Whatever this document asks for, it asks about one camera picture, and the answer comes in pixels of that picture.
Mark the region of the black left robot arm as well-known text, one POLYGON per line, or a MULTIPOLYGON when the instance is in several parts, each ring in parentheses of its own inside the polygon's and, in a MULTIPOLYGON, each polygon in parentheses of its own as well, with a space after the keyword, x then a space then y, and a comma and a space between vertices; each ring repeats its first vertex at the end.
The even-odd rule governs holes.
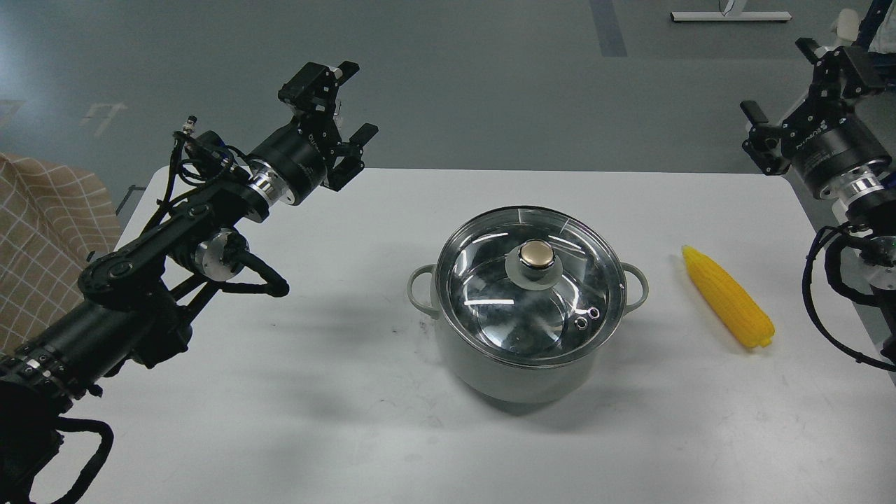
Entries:
POLYGON ((337 121, 338 92, 359 68, 305 64, 278 93, 291 119, 250 153, 212 131, 196 135, 193 116, 173 133, 165 195, 143 232, 90 262, 78 278, 83 301, 2 357, 3 503, 31 501, 65 433, 94 433, 98 449, 59 498, 79 501, 114 433, 106 422, 67 416, 74 402, 101 396, 99 380, 128 361, 151 369, 187 351, 193 320, 215 294, 288 294, 288 282, 236 226, 262 223, 273 205, 299 205, 320 186, 339 191, 362 172, 377 126, 344 139, 337 121))

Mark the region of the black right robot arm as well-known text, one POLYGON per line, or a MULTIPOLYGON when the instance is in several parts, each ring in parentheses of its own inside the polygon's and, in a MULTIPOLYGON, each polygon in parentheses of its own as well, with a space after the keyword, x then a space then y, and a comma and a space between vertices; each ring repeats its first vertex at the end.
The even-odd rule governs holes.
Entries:
POLYGON ((823 47, 812 38, 794 44, 813 68, 806 96, 778 123, 757 102, 743 100, 743 152, 763 175, 794 170, 812 197, 845 209, 842 223, 822 227, 810 245, 801 283, 804 308, 819 333, 851 360, 893 372, 894 336, 883 342, 878 358, 848 347, 823 325, 812 291, 815 261, 823 256, 829 287, 877 309, 894 330, 895 197, 894 186, 886 184, 893 158, 855 112, 861 99, 879 95, 886 84, 864 48, 823 47))

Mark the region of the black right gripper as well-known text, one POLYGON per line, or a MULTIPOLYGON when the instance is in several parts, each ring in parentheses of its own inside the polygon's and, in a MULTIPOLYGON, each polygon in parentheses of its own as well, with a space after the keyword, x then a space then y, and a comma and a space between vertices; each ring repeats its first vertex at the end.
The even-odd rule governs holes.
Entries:
POLYGON ((826 48, 806 37, 796 46, 813 66, 808 90, 780 125, 772 125, 755 100, 742 100, 748 119, 743 152, 763 175, 790 176, 816 199, 839 198, 861 176, 890 174, 892 156, 852 106, 886 90, 867 51, 826 48))

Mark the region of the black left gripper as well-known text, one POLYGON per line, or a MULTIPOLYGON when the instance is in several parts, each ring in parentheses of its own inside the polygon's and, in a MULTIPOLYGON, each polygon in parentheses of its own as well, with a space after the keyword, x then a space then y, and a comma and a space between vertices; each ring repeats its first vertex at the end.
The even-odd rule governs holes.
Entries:
POLYGON ((359 70, 352 61, 339 66, 308 62, 282 85, 278 100, 290 108, 292 118, 247 158, 252 172, 248 186, 266 205, 299 205, 319 186, 338 192, 365 168, 365 147, 379 133, 378 126, 365 123, 345 141, 336 119, 338 92, 359 70))

